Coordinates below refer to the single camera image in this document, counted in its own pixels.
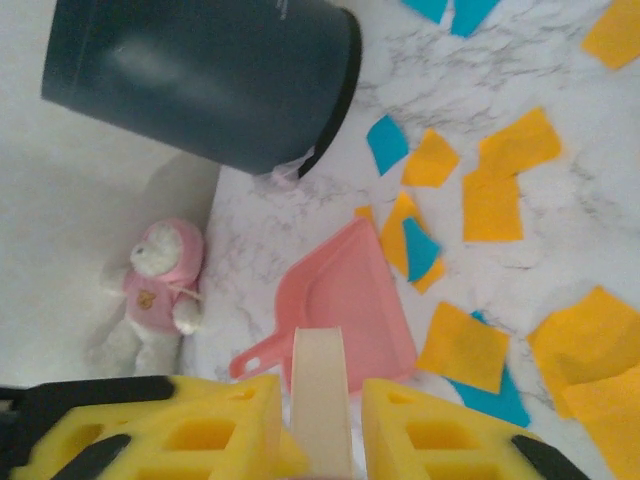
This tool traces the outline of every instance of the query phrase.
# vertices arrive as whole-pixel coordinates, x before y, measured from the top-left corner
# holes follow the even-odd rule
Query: pink dustpan
[[[282,364],[291,386],[296,328],[340,327],[349,392],[365,379],[402,379],[417,353],[376,232],[358,218],[285,274],[276,294],[276,331],[233,359],[233,378],[262,373]],[[260,364],[247,370],[257,359]]]

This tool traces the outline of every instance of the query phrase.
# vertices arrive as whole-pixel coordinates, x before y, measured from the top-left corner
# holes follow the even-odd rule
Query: bear logo
[[[142,310],[149,310],[153,307],[153,301],[156,298],[155,293],[147,292],[146,290],[140,290],[138,294],[138,306]]]

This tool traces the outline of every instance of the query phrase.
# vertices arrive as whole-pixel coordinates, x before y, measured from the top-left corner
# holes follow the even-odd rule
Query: plastic bag
[[[313,146],[302,157],[289,163],[278,165],[270,173],[256,175],[254,178],[256,189],[265,193],[290,192],[295,189],[300,180],[298,170],[304,162],[315,155],[316,147]]]

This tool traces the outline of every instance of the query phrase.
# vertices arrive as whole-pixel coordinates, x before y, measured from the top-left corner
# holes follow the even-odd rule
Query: white teddy bear
[[[126,296],[126,313],[90,352],[101,376],[120,376],[135,357],[135,375],[176,369],[181,335],[201,321],[197,280],[204,258],[198,228],[171,218],[153,224],[131,251],[132,269],[103,274],[103,285]]]

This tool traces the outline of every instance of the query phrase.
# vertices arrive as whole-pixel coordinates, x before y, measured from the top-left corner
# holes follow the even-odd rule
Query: white wall
[[[153,221],[204,226],[217,166],[40,100],[54,0],[0,1],[0,385],[89,375],[107,261]]]

